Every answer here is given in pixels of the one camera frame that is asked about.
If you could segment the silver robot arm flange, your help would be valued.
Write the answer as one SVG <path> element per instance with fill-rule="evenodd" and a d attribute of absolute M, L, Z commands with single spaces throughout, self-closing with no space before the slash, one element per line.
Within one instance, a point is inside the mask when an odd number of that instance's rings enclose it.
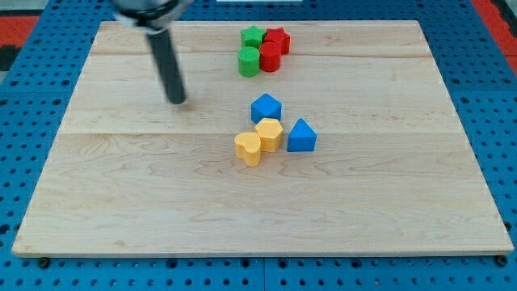
<path fill-rule="evenodd" d="M 110 0 L 115 19 L 130 27 L 151 31 L 168 28 L 193 0 Z"/>

